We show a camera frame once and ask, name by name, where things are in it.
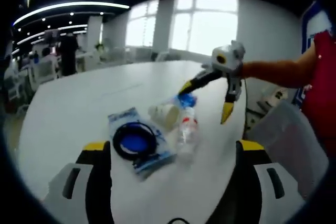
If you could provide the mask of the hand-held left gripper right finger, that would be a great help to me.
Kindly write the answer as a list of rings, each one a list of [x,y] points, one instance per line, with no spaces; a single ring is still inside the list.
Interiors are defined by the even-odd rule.
[[[305,203],[297,181],[258,143],[236,142],[237,223],[286,223]]]

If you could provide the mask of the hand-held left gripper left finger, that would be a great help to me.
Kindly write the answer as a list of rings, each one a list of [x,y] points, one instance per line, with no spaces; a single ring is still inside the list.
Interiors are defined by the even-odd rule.
[[[49,182],[43,206],[59,223],[114,223],[111,188],[111,144],[89,143]]]

